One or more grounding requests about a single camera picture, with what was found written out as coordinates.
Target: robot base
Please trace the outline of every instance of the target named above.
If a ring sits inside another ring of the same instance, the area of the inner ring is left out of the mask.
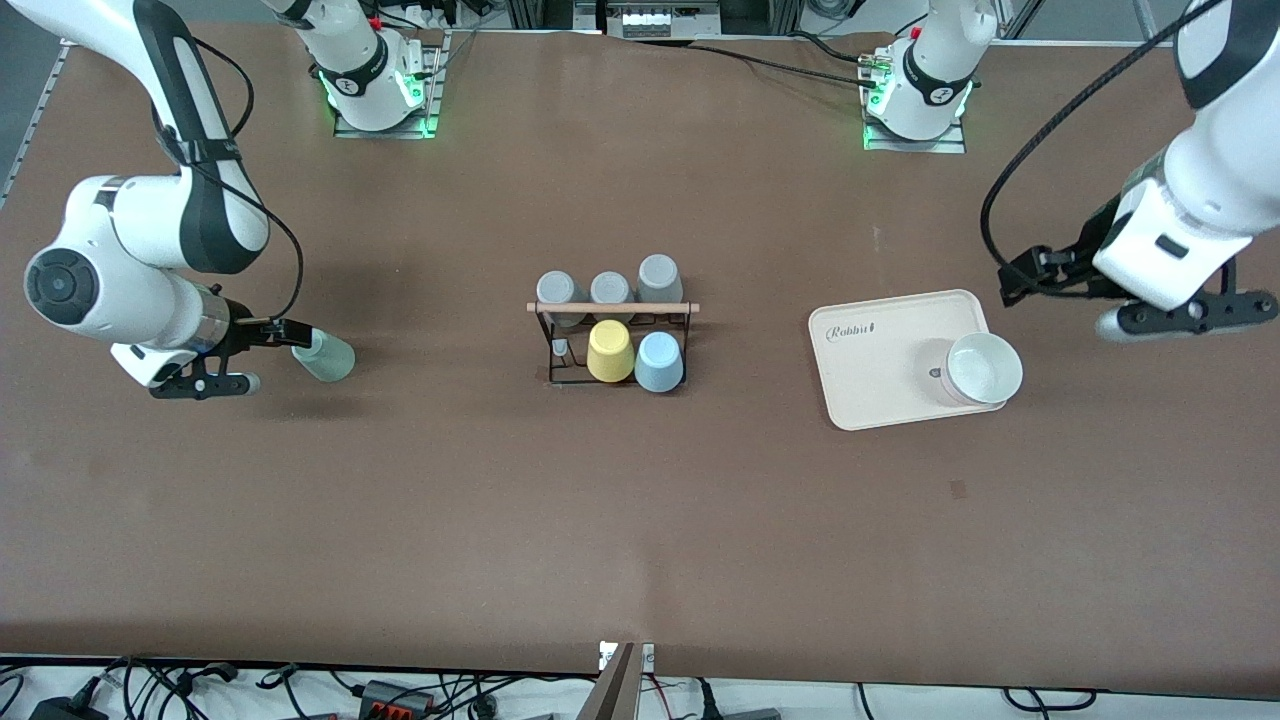
[[[422,105],[410,113],[403,120],[383,131],[362,131],[351,126],[334,111],[333,136],[344,138],[383,138],[383,140],[430,140],[440,124],[440,100],[444,97],[444,79],[448,69],[442,69],[449,58],[453,32],[444,33],[440,45],[422,45],[417,40],[408,41],[410,70],[424,73],[425,79],[406,83],[406,92],[422,97]]]

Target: mounting plate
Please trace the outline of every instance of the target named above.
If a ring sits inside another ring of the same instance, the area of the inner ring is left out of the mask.
[[[604,673],[604,667],[613,659],[613,653],[617,652],[620,643],[611,643],[600,641],[600,673]],[[644,667],[645,673],[653,673],[653,643],[641,643],[640,652],[644,653]]]

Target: yellow cup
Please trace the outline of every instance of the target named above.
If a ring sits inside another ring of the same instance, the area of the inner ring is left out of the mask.
[[[586,369],[595,379],[616,383],[627,379],[636,365],[631,332],[617,320],[600,320],[591,328],[586,346]]]

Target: wooden rod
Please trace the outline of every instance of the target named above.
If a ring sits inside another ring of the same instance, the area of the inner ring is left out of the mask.
[[[527,313],[641,313],[650,315],[696,314],[701,307],[696,302],[530,302]]]

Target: gray cup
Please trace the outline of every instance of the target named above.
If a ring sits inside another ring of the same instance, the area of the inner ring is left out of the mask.
[[[586,302],[586,291],[579,287],[568,273],[552,270],[538,278],[538,301]],[[586,315],[581,313],[548,313],[548,315],[550,315],[552,324],[561,328],[572,328],[586,319]]]
[[[621,273],[605,270],[591,281],[591,302],[631,302],[631,283]],[[630,323],[634,313],[591,313],[596,320]]]
[[[676,261],[666,255],[650,255],[640,263],[636,283],[640,302],[680,302],[685,299],[685,286],[680,282]]]

